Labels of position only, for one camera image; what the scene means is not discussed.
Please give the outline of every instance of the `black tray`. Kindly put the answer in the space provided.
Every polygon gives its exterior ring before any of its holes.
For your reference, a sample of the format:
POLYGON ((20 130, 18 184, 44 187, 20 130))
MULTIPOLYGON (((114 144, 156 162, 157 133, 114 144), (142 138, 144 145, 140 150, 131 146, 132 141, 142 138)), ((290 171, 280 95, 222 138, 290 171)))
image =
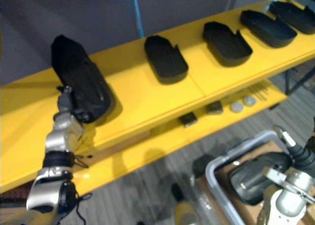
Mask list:
POLYGON ((208 22, 203 29, 211 53, 223 66, 236 66, 244 63, 252 54, 251 47, 243 39, 240 31, 234 34, 231 29, 218 22, 208 22))
POLYGON ((307 6, 304 10, 288 2, 272 2, 269 10, 281 17, 299 31, 305 34, 315 33, 315 12, 307 6))
POLYGON ((183 80, 188 72, 188 65, 177 45, 161 36, 147 38, 144 44, 151 67, 162 84, 173 84, 183 80))
POLYGON ((297 33, 279 17, 271 19, 266 14, 252 10, 243 11, 241 22, 265 43, 272 47, 289 44, 297 33))

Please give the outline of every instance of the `gray wall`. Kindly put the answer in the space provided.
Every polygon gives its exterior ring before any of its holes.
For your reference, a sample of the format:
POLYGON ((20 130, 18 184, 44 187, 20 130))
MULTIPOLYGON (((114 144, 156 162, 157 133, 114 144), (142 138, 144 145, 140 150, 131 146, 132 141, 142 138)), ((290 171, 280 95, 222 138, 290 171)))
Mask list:
MULTIPOLYGON (((138 0, 145 35, 258 1, 138 0)), ((0 19, 1 85, 49 68, 61 33, 89 54, 139 38, 132 0, 1 0, 0 19)))

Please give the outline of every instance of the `yellow shelf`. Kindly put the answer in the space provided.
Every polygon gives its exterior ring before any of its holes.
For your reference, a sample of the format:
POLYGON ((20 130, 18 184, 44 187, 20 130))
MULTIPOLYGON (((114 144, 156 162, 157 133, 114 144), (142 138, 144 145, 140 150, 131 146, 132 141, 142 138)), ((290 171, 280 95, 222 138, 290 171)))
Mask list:
POLYGON ((259 91, 259 94, 266 98, 265 101, 259 100, 250 89, 245 89, 222 99, 223 113, 220 115, 207 115, 204 107, 199 108, 194 111, 198 117, 198 122, 190 127, 183 127, 178 119, 169 121, 153 128, 150 138, 124 149, 121 153, 107 157, 88 169, 76 172, 74 183, 78 192, 80 194, 87 193, 208 134, 286 99, 286 95, 269 81, 262 81, 261 84, 268 91, 267 94, 262 90, 259 91), (240 113, 233 113, 229 108, 230 103, 234 100, 242 101, 242 98, 246 95, 253 95, 257 103, 252 107, 245 106, 240 113))
MULTIPOLYGON (((268 3, 256 3, 159 33, 179 45, 189 65, 188 76, 173 85, 162 85, 155 78, 144 52, 145 39, 91 55, 119 103, 106 123, 86 126, 84 144, 76 153, 86 155, 108 148, 314 58, 315 34, 298 32, 291 44, 275 49, 240 24, 242 10, 263 11, 268 3), (201 35, 204 23, 209 21, 241 30, 253 49, 246 63, 233 68, 217 63, 201 35)), ((45 137, 57 112, 57 85, 60 82, 50 68, 1 88, 1 191, 33 179, 41 168, 45 137)))

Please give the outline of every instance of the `lower shelf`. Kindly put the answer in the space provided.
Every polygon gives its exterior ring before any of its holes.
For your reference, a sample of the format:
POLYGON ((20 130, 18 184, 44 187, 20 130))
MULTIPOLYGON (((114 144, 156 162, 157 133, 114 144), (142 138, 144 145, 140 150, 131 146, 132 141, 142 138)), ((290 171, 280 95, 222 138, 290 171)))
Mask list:
POLYGON ((84 194, 94 190, 285 99, 286 95, 265 80, 222 99, 223 113, 220 115, 207 115, 205 108, 196 109, 194 113, 198 122, 190 127, 183 127, 178 119, 172 120, 152 129, 149 138, 75 172, 73 180, 77 191, 84 194), (230 103, 242 101, 246 95, 254 96, 257 103, 251 107, 245 106, 240 113, 232 112, 230 103))

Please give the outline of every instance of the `blue pole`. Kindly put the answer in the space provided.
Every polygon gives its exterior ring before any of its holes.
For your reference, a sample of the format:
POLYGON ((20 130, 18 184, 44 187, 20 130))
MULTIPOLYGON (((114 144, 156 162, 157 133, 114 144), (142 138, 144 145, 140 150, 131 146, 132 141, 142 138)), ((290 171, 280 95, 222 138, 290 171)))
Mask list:
POLYGON ((134 6, 135 15, 136 15, 136 23, 137 23, 137 29, 139 32, 139 36, 140 36, 140 38, 143 38, 144 32, 143 32, 143 26, 142 26, 142 21, 141 21, 141 15, 140 15, 138 0, 133 0, 133 6, 134 6))

